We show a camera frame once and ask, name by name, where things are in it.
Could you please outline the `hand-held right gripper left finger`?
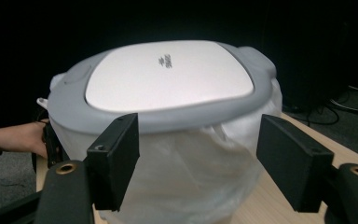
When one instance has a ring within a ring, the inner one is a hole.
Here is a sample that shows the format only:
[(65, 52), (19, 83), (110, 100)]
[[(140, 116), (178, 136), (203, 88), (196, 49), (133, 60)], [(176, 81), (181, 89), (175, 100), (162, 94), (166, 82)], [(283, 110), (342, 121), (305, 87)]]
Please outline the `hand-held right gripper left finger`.
[(97, 210), (120, 210), (139, 157), (137, 113), (114, 119), (88, 148), (85, 162)]

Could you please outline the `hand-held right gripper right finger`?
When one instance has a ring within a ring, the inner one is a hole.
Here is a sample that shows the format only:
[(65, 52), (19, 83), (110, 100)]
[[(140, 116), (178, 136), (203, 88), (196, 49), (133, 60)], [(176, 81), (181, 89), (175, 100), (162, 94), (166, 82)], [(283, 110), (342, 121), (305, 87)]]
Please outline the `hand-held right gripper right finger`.
[(295, 211), (319, 211), (332, 151), (291, 122), (263, 115), (256, 156)]

